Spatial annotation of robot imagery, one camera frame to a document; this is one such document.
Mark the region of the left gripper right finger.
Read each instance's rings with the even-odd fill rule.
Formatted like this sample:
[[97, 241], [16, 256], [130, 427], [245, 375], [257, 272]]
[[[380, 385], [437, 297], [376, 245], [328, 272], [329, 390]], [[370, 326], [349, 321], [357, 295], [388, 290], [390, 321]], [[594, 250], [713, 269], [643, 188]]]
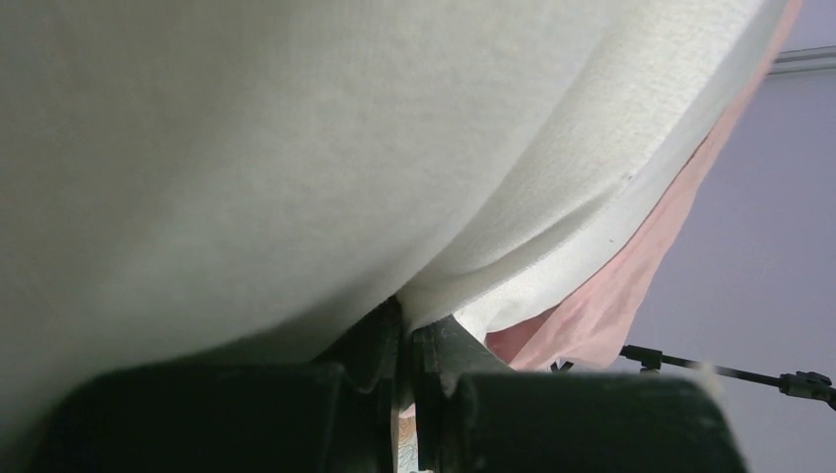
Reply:
[[517, 372], [455, 319], [411, 337], [419, 464], [435, 472], [741, 472], [725, 416], [682, 378]]

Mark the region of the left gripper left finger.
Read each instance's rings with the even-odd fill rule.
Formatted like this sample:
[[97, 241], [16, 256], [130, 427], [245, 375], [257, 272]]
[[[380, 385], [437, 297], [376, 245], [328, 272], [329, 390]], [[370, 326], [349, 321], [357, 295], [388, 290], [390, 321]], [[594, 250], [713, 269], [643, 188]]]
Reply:
[[56, 410], [34, 472], [392, 472], [401, 308], [389, 299], [306, 364], [155, 365]]

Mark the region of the pink purple pillowcase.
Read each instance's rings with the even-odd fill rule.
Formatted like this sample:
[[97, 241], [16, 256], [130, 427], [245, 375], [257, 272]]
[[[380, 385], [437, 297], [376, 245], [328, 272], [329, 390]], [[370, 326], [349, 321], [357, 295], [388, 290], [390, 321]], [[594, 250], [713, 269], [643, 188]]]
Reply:
[[595, 368], [615, 361], [699, 187], [789, 36], [801, 2], [769, 1], [766, 7], [766, 26], [728, 58], [735, 67], [750, 62], [749, 77], [714, 86], [731, 99], [698, 146], [669, 146], [670, 163], [642, 170], [567, 250], [456, 313], [506, 365], [538, 371], [560, 360]]

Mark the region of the white pillow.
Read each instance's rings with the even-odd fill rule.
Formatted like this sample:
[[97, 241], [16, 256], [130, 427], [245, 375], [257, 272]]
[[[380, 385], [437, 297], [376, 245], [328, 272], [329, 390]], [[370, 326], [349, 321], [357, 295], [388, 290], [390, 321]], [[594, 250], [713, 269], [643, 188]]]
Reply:
[[621, 251], [796, 1], [5, 1], [1, 467], [72, 389], [516, 325]]

